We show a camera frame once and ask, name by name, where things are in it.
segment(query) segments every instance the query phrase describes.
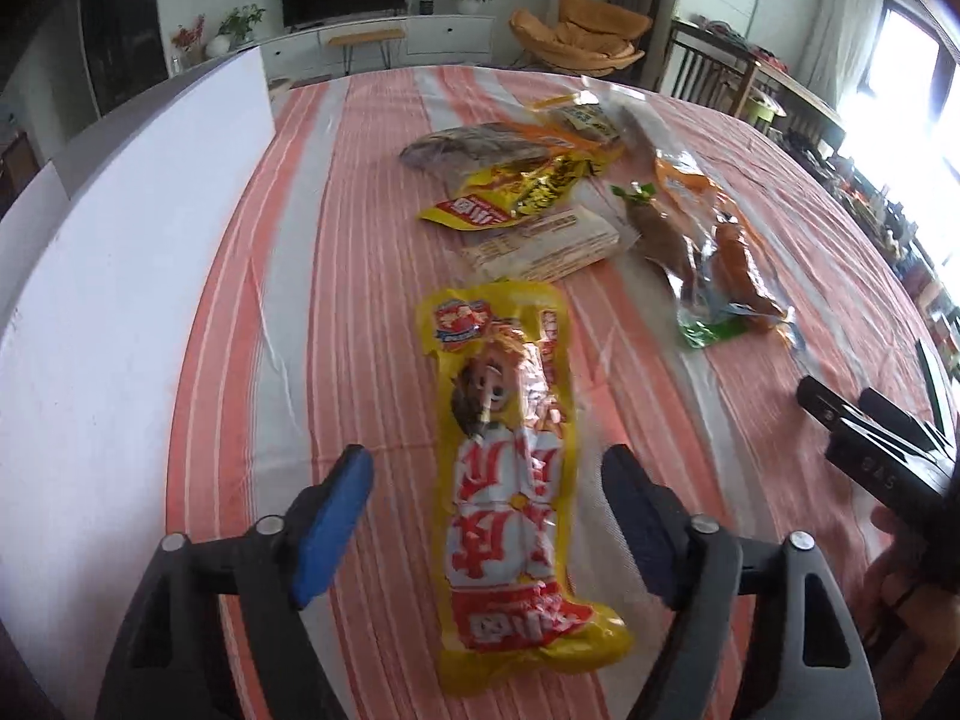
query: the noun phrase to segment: tv stand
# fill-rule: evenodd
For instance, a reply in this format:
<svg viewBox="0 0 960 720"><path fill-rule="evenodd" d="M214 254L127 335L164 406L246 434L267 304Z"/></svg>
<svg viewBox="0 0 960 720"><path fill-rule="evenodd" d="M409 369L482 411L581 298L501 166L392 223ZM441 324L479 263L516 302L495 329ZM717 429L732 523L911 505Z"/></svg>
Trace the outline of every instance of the tv stand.
<svg viewBox="0 0 960 720"><path fill-rule="evenodd" d="M366 33L377 32L397 35L397 30L403 34L392 44L392 60L397 66L488 65L493 60L492 16L398 15L344 20L300 29L256 45L263 55L267 79L298 81L345 74L341 46L347 35L356 41L352 71L382 70L384 60L376 40L363 38Z"/></svg>

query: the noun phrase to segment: silver bolt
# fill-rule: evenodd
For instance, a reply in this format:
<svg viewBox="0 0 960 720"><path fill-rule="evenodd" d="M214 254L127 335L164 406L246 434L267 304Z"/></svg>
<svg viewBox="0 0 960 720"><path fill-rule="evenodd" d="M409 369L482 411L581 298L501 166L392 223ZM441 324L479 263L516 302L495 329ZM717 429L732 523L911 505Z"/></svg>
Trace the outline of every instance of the silver bolt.
<svg viewBox="0 0 960 720"><path fill-rule="evenodd" d="M720 530L720 523L713 517L707 517L707 514L694 514L693 517L690 517L690 525L693 526L693 530L702 533L704 536L709 536L711 533Z"/></svg>
<svg viewBox="0 0 960 720"><path fill-rule="evenodd" d="M790 543L800 552L806 552L808 549L813 549L817 542L813 541L813 536L810 536L806 531L794 531L790 534Z"/></svg>
<svg viewBox="0 0 960 720"><path fill-rule="evenodd" d="M272 536L274 533L279 533L283 530L283 517L278 517L276 514L268 514L267 517L261 517L256 522L256 531L261 534L261 536Z"/></svg>
<svg viewBox="0 0 960 720"><path fill-rule="evenodd" d="M160 541L160 549L164 552L176 552L185 543L186 536L183 533L170 533L169 536L163 537L163 541Z"/></svg>

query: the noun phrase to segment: window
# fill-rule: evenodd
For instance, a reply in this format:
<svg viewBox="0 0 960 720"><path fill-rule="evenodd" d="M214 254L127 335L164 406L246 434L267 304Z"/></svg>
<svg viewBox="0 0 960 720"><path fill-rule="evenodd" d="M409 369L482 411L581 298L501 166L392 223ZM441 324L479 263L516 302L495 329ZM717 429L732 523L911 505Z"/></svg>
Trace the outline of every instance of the window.
<svg viewBox="0 0 960 720"><path fill-rule="evenodd" d="M934 29L887 0L857 94L840 105L841 154L919 225L917 237L960 299L960 79Z"/></svg>

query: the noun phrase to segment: pink tablecloth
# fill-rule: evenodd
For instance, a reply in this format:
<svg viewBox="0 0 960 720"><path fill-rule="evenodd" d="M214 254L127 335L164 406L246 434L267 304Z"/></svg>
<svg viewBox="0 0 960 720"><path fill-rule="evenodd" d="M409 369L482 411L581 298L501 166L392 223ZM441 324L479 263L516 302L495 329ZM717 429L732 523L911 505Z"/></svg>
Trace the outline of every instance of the pink tablecloth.
<svg viewBox="0 0 960 720"><path fill-rule="evenodd" d="M632 445L690 511L745 536L816 536L846 591L877 550L872 499L824 459L826 433L794 402L811 372L854 397L872 385L926 413L914 341L918 314L856 225L776 146L722 114L651 95L666 122L732 190L765 235L808 349L775 335L683 349L664 289L631 252L563 280L587 404L571 574L578 594L616 608L637 639L622 664L549 672L467 700L440 693L428 574L434 373L419 349L416 303L453 279L459 234L416 219L435 179L397 154L432 130L523 119L522 103L576 83L462 67L364 74L295 90L227 228L184 359L174 414L167 526L231 536L283 512L323 479L344 445L376 458L376 487L333 590L304 613L331 683L360 718L620 718L661 646L647 596L603 503L605 445ZM606 182L648 179L625 158ZM227 640L248 717L264 718L235 605ZM745 618L734 625L742 646ZM717 701L730 705L736 645Z"/></svg>

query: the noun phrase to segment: white flower pot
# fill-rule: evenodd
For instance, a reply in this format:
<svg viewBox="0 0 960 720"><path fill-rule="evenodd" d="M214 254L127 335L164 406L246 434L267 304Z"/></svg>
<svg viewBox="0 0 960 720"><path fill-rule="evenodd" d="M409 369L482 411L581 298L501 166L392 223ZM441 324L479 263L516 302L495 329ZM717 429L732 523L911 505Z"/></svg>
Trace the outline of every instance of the white flower pot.
<svg viewBox="0 0 960 720"><path fill-rule="evenodd" d="M230 52L230 36L229 35L217 35L209 43L206 44L206 55L210 59L215 59L218 56L227 56Z"/></svg>
<svg viewBox="0 0 960 720"><path fill-rule="evenodd" d="M482 4L479 0L458 0L457 1L457 12L463 13L465 16L472 16L478 10L480 10L480 5Z"/></svg>

